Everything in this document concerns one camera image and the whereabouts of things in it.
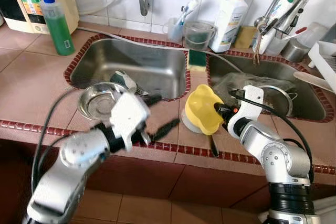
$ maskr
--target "white detergent bottle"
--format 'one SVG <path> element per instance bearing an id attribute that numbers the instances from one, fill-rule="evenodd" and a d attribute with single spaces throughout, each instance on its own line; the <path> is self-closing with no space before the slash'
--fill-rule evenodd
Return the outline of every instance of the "white detergent bottle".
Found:
<path id="1" fill-rule="evenodd" d="M 209 43 L 214 52 L 223 52 L 230 48 L 247 7 L 244 0 L 222 0 L 215 22 L 217 31 Z"/>
<path id="2" fill-rule="evenodd" d="M 281 18 L 293 5 L 294 0 L 279 0 L 278 4 L 274 7 L 270 17 L 269 17 L 269 24 L 274 20 L 275 18 Z M 266 33 L 261 38 L 260 42 L 260 48 L 259 48 L 259 54 L 263 54 L 266 50 L 266 48 L 269 46 L 269 44 L 272 42 L 273 38 L 275 37 L 276 30 L 274 28 L 271 29 L 268 33 Z M 253 52 L 256 51 L 257 42 L 253 45 Z"/>

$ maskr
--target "green sponge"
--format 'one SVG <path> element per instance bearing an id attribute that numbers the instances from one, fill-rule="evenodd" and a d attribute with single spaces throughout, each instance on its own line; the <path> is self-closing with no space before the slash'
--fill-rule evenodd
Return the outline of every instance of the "green sponge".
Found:
<path id="1" fill-rule="evenodd" d="M 206 54 L 204 52 L 190 50 L 188 54 L 188 70 L 206 71 Z"/>

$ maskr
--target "sink rim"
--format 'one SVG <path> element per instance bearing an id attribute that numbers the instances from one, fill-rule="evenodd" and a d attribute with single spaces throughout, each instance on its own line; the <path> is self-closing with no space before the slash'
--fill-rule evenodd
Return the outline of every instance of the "sink rim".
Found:
<path id="1" fill-rule="evenodd" d="M 239 51 L 228 50 L 228 51 L 226 51 L 226 52 L 224 52 L 220 55 L 234 56 L 234 57 L 237 57 L 237 58 L 247 58 L 247 59 L 250 59 L 250 60 L 253 59 L 253 53 L 250 53 L 250 52 L 239 52 Z M 211 76 L 210 76 L 210 67 L 209 67 L 210 57 L 215 57 L 215 56 L 212 56 L 210 54 L 206 55 L 206 75 L 207 75 L 208 85 L 212 86 Z M 285 58 L 283 58 L 281 56 L 275 57 L 275 56 L 260 55 L 260 60 L 283 63 L 283 64 L 286 64 L 286 65 L 296 69 L 297 71 L 302 71 L 302 72 L 309 73 L 309 70 L 305 66 L 303 66 L 302 64 L 290 62 L 290 61 L 286 60 Z M 294 117 L 294 116 L 288 116 L 288 118 L 296 119 L 296 120 L 302 120 L 302 121 L 308 121 L 308 122 L 317 122 L 317 123 L 331 122 L 335 117 L 335 111 L 334 111 L 333 107 L 331 106 L 330 102 L 328 101 L 328 99 L 324 95 L 321 88 L 319 88 L 317 86 L 314 86 L 314 85 L 311 85 L 311 84 L 309 84 L 309 85 L 310 85 L 311 89 L 313 90 L 315 96 L 318 98 L 319 102 L 322 104 L 322 106 L 323 106 L 323 108 L 326 112 L 325 118 L 322 119 L 322 120 L 297 118 L 297 117 Z"/>
<path id="2" fill-rule="evenodd" d="M 160 41 L 160 40 L 154 40 L 154 39 L 142 39 L 142 38 L 130 37 L 130 36 L 121 36 L 121 37 L 123 37 L 125 39 L 128 39 L 128 40 L 135 41 L 135 42 L 145 43 L 145 44 L 153 44 L 153 45 L 166 46 L 166 47 L 180 47 L 180 48 L 182 48 L 181 45 L 173 43 L 173 42 L 168 42 L 168 41 Z M 79 62 L 81 61 L 81 59 L 83 58 L 83 56 L 86 54 L 86 52 L 90 48 L 90 46 L 93 43 L 96 43 L 96 42 L 98 42 L 100 40 L 103 40 L 103 39 L 115 39 L 115 38 L 109 37 L 109 36 L 104 35 L 104 34 L 97 34 L 97 35 L 94 35 L 94 36 L 90 37 L 84 43 L 84 45 L 81 47 L 81 49 L 79 50 L 79 52 L 75 55 L 75 57 L 73 58 L 73 60 L 70 62 L 70 64 L 68 65 L 68 67 L 64 71 L 63 75 L 64 75 L 64 78 L 65 78 L 66 82 L 70 86 L 72 86 L 73 88 L 79 89 L 79 88 L 75 87 L 73 85 L 72 81 L 71 81 L 71 75 L 72 75 L 74 69 L 77 67 L 77 65 L 79 64 Z M 184 54 L 184 57 L 185 57 L 185 90 L 184 90 L 184 92 L 181 95 L 179 95 L 176 98 L 171 98 L 171 99 L 163 98 L 162 100 L 164 100 L 164 101 L 176 101 L 176 100 L 179 100 L 182 97 L 186 96 L 189 93 L 189 91 L 190 91 L 190 88 L 191 88 L 191 81 L 190 81 L 191 76 L 190 76 L 190 71 L 187 69 L 187 54 L 188 54 L 188 51 L 182 51 L 182 53 Z"/>

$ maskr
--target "tiled countertop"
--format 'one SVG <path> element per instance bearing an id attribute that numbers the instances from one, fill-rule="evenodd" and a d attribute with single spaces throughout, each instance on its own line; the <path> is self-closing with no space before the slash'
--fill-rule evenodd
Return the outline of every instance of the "tiled countertop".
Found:
<path id="1" fill-rule="evenodd" d="M 81 23 L 80 26 L 116 35 L 166 41 L 166 36 L 160 34 L 90 23 Z M 76 52 L 65 57 L 57 55 L 53 42 L 47 35 L 20 33 L 10 30 L 6 25 L 0 27 L 0 138 L 38 142 L 39 127 L 33 125 L 43 125 L 52 103 L 70 88 L 63 77 L 63 72 L 87 39 L 94 35 L 87 31 L 76 30 L 72 35 Z M 201 83 L 207 84 L 206 73 L 191 71 L 190 92 Z M 335 95 L 329 92 L 324 92 L 324 95 L 335 109 Z M 163 101 L 152 107 L 151 117 L 148 119 L 148 131 L 154 132 L 162 124 L 179 117 L 187 96 L 176 101 Z M 64 129 L 86 131 L 96 124 L 77 111 L 77 98 L 78 92 L 73 93 L 56 109 L 49 126 L 61 129 L 62 132 L 58 131 L 57 134 L 66 132 Z M 281 119 L 270 115 L 261 115 L 259 119 L 280 136 L 298 139 Z M 316 183 L 334 185 L 335 118 L 328 123 L 295 119 L 292 121 L 310 144 L 313 162 L 317 165 Z M 59 138 L 53 134 L 56 131 L 49 133 L 46 135 L 45 144 L 50 144 Z M 261 166 L 253 164 L 255 160 L 250 159 L 250 155 L 239 142 L 224 129 L 220 128 L 213 138 L 218 149 L 222 151 L 221 158 L 211 157 L 207 137 L 189 131 L 183 123 L 161 140 L 162 144 L 149 148 L 136 146 L 129 153 L 120 151 L 116 155 L 264 175 Z"/>

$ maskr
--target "double sink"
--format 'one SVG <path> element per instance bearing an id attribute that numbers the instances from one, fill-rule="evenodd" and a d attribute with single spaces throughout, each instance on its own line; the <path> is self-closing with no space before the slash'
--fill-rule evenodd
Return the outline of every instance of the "double sink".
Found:
<path id="1" fill-rule="evenodd" d="M 290 91 L 298 94 L 293 100 L 294 117 L 316 121 L 325 118 L 325 110 L 311 86 L 293 76 L 297 71 L 295 68 L 275 61 L 262 61 L 259 66 L 254 66 L 249 58 L 224 57 L 245 73 L 292 82 L 296 87 Z M 140 46 L 110 38 L 100 39 L 88 48 L 70 80 L 74 87 L 84 89 L 94 83 L 110 81 L 116 70 L 123 70 L 147 92 L 174 99 L 186 89 L 185 63 L 186 56 L 180 50 Z M 237 72 L 219 57 L 209 56 L 208 63 L 212 85 L 225 74 Z"/>

